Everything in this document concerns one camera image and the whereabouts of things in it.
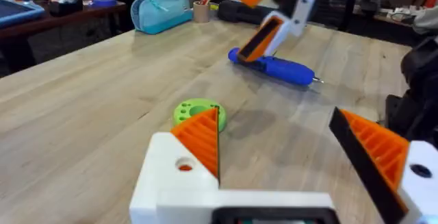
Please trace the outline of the white orange left gripper right finger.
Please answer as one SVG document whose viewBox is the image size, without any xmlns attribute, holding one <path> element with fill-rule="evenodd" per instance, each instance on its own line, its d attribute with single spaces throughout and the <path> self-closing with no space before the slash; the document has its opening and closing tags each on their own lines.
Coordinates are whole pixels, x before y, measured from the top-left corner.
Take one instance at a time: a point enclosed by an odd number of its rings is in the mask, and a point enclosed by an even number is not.
<svg viewBox="0 0 438 224">
<path fill-rule="evenodd" d="M 432 143 L 407 140 L 339 108 L 329 128 L 384 223 L 437 222 L 437 148 Z"/>
</svg>

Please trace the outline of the white orange left gripper left finger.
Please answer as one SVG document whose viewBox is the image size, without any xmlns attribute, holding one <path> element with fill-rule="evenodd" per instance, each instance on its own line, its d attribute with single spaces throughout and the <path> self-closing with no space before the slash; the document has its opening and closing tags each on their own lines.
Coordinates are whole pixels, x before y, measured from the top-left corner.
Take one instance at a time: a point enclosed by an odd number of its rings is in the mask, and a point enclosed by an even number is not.
<svg viewBox="0 0 438 224">
<path fill-rule="evenodd" d="M 162 191 L 215 190 L 220 182 L 219 108 L 191 116 L 149 142 L 138 176 L 129 217 L 132 223 L 159 223 Z"/>
</svg>

